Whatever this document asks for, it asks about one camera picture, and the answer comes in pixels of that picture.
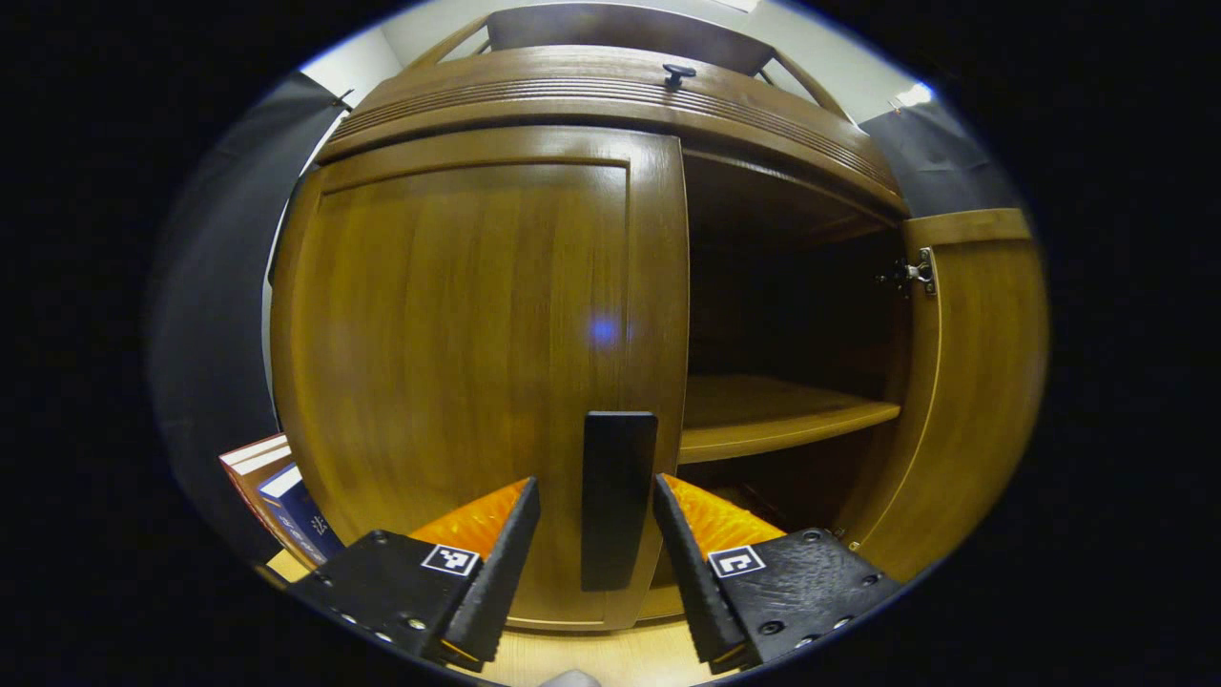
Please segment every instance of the cabinet door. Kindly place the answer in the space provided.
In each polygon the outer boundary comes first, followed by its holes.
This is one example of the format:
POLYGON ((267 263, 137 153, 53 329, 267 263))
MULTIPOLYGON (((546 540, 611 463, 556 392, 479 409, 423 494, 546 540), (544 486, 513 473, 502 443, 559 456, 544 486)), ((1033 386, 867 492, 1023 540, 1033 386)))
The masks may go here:
POLYGON ((581 592, 589 411, 658 417, 673 472, 687 347, 676 138, 587 127, 453 133, 327 165, 284 231, 272 301, 283 430, 339 538, 408 534, 537 476, 542 517, 510 624, 609 630, 631 583, 581 592))
POLYGON ((952 552, 1000 498, 1026 449, 1048 362, 1038 244, 1016 209, 907 220, 937 293, 911 286, 902 414, 840 515, 849 547, 907 581, 952 552))

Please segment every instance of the black fabric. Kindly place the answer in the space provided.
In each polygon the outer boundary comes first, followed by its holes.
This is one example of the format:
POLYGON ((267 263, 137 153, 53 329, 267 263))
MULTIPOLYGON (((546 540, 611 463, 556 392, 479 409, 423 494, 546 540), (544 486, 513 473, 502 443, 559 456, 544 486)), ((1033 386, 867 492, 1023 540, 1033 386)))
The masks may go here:
POLYGON ((173 475, 204 520, 258 563, 280 544, 217 456, 278 432, 264 375, 263 278, 284 201, 342 111, 299 72, 252 107, 183 187, 149 287, 147 375, 173 475))
POLYGON ((1023 207, 1004 170, 937 100, 888 111, 861 128, 890 162, 912 216, 1023 207))

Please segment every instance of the book spine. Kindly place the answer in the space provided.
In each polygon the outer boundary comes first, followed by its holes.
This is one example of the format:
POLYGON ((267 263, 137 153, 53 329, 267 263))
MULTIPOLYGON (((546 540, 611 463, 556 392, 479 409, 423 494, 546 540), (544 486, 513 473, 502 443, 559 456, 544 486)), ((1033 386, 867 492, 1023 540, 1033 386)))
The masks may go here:
POLYGON ((277 527, 278 523, 269 521, 266 510, 260 509, 258 505, 252 503, 250 498, 247 497, 245 494, 245 489, 242 488, 242 484, 238 482, 238 478, 233 473, 233 471, 228 470, 228 466, 223 467, 225 467, 225 475, 230 478, 230 482, 233 484, 233 488, 237 489, 237 495, 242 497, 242 500, 245 503, 245 508, 250 509, 250 513, 254 514, 254 517, 258 519, 259 523, 263 525, 263 527, 269 533, 271 533, 272 537, 275 537, 276 542, 280 542, 280 545, 283 547, 284 550, 287 550, 289 554, 292 554, 294 559, 300 561, 300 564, 304 565, 305 567, 313 570, 311 565, 311 561, 314 560, 313 556, 306 554, 302 547, 299 547, 291 537, 288 537, 288 533, 282 527, 277 527))
POLYGON ((271 514, 276 516, 276 520, 284 527, 284 532, 287 532, 288 536, 293 538, 294 543, 300 547, 306 555, 309 555, 310 560, 313 560, 316 565, 325 564, 326 554, 319 550, 309 537, 305 536, 305 531, 297 523, 292 513, 289 513, 289 510, 286 509, 278 500, 269 499, 266 497, 264 497, 263 500, 267 504, 271 514))
POLYGON ((331 523, 326 522, 326 519, 322 517, 322 511, 317 509, 317 504, 310 498, 304 482, 289 489, 281 502, 284 510, 299 525, 310 543, 322 552, 322 555, 330 558, 343 550, 343 543, 339 542, 335 531, 331 530, 331 523))

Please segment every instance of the white wall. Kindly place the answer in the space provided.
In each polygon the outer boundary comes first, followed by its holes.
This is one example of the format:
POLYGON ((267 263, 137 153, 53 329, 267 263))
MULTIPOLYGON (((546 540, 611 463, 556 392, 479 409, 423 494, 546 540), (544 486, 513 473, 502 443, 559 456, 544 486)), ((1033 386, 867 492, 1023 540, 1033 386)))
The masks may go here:
MULTIPOLYGON (((410 63, 446 35, 475 17, 523 5, 554 0, 431 0, 407 10, 382 24, 391 50, 403 65, 410 63)), ((689 15, 755 37, 788 54, 817 78, 856 121, 873 118, 888 109, 886 99, 911 88, 916 78, 891 65, 805 7, 781 0, 763 0, 746 13, 712 0, 618 0, 689 15)), ((473 37, 452 55, 463 57, 482 41, 473 37)), ((810 99, 783 70, 769 68, 777 85, 810 99)))
POLYGON ((381 27, 375 26, 319 55, 300 71, 336 95, 354 88, 343 101, 355 106, 375 85, 403 71, 403 63, 381 27))

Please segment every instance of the door handle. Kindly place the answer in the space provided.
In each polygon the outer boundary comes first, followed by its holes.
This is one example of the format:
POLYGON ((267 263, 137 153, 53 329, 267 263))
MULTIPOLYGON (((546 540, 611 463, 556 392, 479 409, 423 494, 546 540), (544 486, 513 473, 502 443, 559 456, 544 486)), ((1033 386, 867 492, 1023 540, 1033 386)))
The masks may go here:
POLYGON ((581 591, 626 589, 652 488, 657 416, 585 415, 581 466, 581 591))
POLYGON ((662 65, 662 68, 670 72, 670 76, 665 79, 665 85, 669 88, 678 88, 683 85, 683 77, 695 78, 695 70, 691 67, 684 67, 681 65, 662 65))

